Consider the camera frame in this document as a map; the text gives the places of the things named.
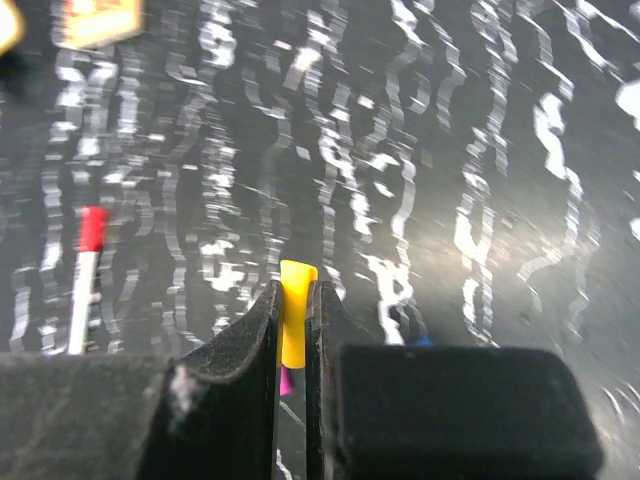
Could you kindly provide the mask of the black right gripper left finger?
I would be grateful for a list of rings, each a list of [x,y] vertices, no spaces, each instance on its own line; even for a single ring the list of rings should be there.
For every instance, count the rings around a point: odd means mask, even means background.
[[[181,358],[5,354],[5,479],[268,479],[281,286]]]

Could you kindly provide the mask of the white red marker pen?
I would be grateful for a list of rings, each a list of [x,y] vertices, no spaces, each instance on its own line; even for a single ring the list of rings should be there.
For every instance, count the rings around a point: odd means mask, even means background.
[[[70,355],[80,355],[85,350],[90,307],[98,301],[94,286],[99,258],[98,251],[81,251],[77,254],[67,349]]]

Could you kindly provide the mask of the yellow pen cap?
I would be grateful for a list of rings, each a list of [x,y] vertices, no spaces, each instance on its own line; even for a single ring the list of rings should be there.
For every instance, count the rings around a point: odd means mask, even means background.
[[[309,264],[293,260],[280,262],[280,282],[283,291],[281,363],[289,369],[305,367],[305,322],[311,284],[318,279],[318,270]]]

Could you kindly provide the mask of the red pen cap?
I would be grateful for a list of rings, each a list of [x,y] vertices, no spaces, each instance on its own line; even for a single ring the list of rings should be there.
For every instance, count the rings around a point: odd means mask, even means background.
[[[83,210],[78,242],[79,252],[103,250],[109,225],[109,211],[98,206],[87,206]]]

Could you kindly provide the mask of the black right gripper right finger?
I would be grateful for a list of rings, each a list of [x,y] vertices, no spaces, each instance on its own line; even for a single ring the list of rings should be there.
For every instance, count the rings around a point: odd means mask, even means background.
[[[376,344],[317,281],[306,362],[311,479],[593,479],[604,464],[551,352]]]

